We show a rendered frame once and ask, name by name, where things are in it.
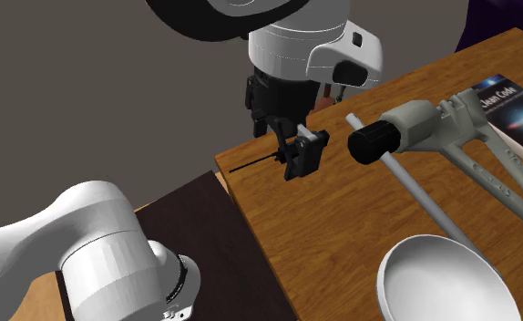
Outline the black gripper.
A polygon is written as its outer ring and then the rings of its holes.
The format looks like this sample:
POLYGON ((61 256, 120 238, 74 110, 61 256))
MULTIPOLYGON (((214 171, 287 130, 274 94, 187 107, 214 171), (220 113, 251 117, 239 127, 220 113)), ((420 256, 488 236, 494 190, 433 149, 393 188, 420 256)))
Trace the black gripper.
POLYGON ((275 160, 287 163, 286 181, 317 171, 330 139, 324 129, 310 131, 304 127, 319 88, 318 82, 280 79, 257 67, 247 78, 245 106, 251 111, 253 136, 265 135, 268 126, 273 130, 279 144, 275 160))

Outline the small brown object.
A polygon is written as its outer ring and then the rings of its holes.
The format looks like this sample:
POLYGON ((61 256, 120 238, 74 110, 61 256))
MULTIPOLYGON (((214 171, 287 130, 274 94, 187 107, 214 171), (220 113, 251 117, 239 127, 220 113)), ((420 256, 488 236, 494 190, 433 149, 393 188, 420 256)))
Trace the small brown object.
POLYGON ((318 112, 322 109, 331 107, 332 105, 339 103, 344 98, 344 92, 346 90, 345 85, 341 85, 338 95, 334 98, 331 96, 332 84, 325 84, 323 89, 323 96, 315 101, 315 105, 311 110, 311 113, 318 112))

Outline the wooden table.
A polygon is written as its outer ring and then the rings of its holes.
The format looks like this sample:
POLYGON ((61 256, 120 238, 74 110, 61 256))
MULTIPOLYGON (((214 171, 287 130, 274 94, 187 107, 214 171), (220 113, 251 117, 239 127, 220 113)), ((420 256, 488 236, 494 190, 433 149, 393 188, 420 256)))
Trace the wooden table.
MULTIPOLYGON (((330 140, 317 172, 286 181, 268 134, 219 154, 232 199, 259 242, 299 321, 382 321, 375 278, 385 254, 438 226, 381 163, 347 149, 362 122, 412 99, 437 103, 495 74, 523 84, 517 28, 444 57, 308 118, 330 140)), ((523 222, 436 152, 397 160, 504 276, 523 321, 523 222)))

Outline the grey tool with black knob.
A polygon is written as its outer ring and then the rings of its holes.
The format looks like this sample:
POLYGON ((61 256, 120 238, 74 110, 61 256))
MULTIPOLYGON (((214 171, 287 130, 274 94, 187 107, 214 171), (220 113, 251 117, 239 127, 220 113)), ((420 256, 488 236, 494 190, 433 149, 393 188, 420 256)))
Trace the grey tool with black knob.
POLYGON ((473 89, 437 106, 428 100, 410 100, 367 126, 352 113, 345 120, 354 129, 348 148, 357 162, 368 165, 393 152, 439 152, 523 221, 523 198, 463 151, 471 140, 484 142, 523 190, 523 162, 490 126, 473 89))

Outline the dark robot stand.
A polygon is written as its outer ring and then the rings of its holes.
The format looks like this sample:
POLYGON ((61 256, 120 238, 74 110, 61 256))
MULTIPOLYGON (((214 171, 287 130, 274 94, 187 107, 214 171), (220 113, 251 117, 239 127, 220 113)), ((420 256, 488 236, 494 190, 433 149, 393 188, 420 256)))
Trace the dark robot stand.
POLYGON ((60 199, 87 235, 61 265, 67 321, 298 321, 213 173, 140 211, 105 181, 60 199))

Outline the grey ladle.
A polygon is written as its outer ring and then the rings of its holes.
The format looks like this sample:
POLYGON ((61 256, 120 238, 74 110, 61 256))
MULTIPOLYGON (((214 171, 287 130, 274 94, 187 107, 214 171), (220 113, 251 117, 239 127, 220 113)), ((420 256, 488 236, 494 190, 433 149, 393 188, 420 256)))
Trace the grey ladle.
POLYGON ((411 175, 382 140, 367 157, 380 160, 446 234, 418 234, 394 245, 376 275, 384 321, 522 321, 497 270, 411 175))

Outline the dark book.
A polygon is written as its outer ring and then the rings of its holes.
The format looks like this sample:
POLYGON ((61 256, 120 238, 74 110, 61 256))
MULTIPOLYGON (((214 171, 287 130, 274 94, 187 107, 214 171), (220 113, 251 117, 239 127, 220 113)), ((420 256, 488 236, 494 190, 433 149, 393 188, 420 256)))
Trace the dark book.
POLYGON ((477 93, 487 121, 523 160, 523 87, 496 74, 472 89, 477 93))

